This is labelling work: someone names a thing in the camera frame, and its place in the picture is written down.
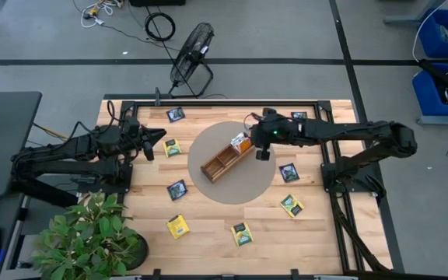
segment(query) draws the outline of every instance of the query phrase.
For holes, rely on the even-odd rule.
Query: wooden tray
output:
[[[216,156],[202,165],[201,171],[212,183],[215,183],[252,150],[254,150],[253,146],[240,154],[231,144],[228,144]]]

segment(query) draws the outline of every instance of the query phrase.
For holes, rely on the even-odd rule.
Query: potted plant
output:
[[[42,279],[104,280],[125,275],[145,261],[148,244],[123,226],[125,206],[116,202],[116,195],[105,199],[101,193],[89,194],[89,200],[50,220],[33,252]]]

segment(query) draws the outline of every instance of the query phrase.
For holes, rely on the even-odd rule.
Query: fan grille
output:
[[[199,23],[184,42],[177,55],[170,80],[174,86],[181,86],[187,81],[205,57],[208,46],[214,37],[214,29],[210,23]]]

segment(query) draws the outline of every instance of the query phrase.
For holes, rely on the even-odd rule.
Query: fan stand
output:
[[[177,83],[174,83],[174,84],[172,85],[172,87],[170,88],[170,90],[169,90],[170,98],[172,98],[172,99],[176,99],[176,98],[191,98],[191,97],[198,98],[198,97],[200,97],[201,95],[203,95],[203,93],[205,92],[205,90],[206,90],[207,87],[208,87],[208,84],[210,84],[210,82],[214,79],[214,72],[212,72],[212,70],[209,68],[209,66],[208,66],[203,60],[200,61],[200,64],[202,64],[202,65],[207,69],[208,73],[210,73],[210,77],[208,77],[207,83],[205,83],[205,85],[204,85],[203,88],[201,89],[200,93],[197,94],[197,95],[192,95],[192,94],[191,94],[191,95],[183,95],[183,96],[174,96],[174,95],[172,95],[172,91],[173,91],[175,88],[178,87]]]

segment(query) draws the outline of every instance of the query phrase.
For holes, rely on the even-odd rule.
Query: plant pot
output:
[[[136,252],[132,252],[132,256],[135,257],[136,259],[133,260],[130,264],[125,265],[128,271],[139,267],[142,263],[145,262],[146,258],[148,257],[149,253],[148,242],[146,242],[145,237],[140,236],[139,234],[138,239],[141,242],[141,246],[139,247],[139,250],[137,250]]]

